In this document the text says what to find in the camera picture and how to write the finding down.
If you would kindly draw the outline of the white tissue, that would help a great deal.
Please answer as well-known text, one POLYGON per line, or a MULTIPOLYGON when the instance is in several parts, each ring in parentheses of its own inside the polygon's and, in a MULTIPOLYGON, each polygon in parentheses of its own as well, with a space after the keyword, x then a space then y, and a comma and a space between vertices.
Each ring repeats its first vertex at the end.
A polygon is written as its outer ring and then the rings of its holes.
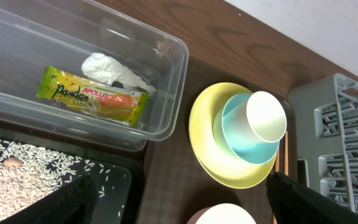
POLYGON ((149 94, 157 90, 116 59, 102 53, 92 53, 81 65, 83 74, 90 80, 107 85, 119 82, 124 88, 140 88, 149 94))

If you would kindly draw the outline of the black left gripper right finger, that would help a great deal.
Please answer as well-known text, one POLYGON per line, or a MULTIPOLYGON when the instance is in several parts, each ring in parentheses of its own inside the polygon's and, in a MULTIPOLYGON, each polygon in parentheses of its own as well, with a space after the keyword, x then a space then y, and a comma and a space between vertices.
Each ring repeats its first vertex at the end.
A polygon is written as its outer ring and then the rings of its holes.
POLYGON ((278 224, 358 224, 358 214, 281 172, 270 174, 266 186, 268 201, 278 224))

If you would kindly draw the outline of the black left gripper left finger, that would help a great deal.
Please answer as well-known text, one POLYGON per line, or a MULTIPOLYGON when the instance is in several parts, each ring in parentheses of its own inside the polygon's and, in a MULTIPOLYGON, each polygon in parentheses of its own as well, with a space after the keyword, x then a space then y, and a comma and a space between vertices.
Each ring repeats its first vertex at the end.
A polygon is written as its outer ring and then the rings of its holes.
POLYGON ((83 175, 0 224, 87 224, 97 203, 96 184, 83 175))

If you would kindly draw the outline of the rice food waste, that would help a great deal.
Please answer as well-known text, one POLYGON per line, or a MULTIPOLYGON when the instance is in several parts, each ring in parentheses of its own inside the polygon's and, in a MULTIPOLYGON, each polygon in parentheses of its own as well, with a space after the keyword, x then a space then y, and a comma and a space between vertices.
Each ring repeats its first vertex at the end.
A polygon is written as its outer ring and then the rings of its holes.
POLYGON ((101 214, 93 215, 93 223, 122 221, 132 182, 127 169, 0 139, 0 221, 83 175, 92 176, 96 184, 101 214))

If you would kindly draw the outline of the white bowl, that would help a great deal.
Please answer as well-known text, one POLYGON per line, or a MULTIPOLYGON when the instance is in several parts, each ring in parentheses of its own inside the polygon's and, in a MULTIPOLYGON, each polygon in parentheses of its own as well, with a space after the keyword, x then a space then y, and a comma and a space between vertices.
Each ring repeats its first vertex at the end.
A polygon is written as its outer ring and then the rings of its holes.
POLYGON ((222 203, 196 212, 187 224, 256 224, 252 216, 242 207, 222 203))

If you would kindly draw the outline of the green pandan cake wrapper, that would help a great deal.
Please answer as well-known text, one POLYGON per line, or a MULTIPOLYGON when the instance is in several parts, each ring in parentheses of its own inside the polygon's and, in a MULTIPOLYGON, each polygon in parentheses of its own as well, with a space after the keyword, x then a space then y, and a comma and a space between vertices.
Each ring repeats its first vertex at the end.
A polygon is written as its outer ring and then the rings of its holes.
POLYGON ((52 66, 45 67, 38 98, 57 100, 69 109, 125 126, 135 126, 149 94, 108 86, 52 66))

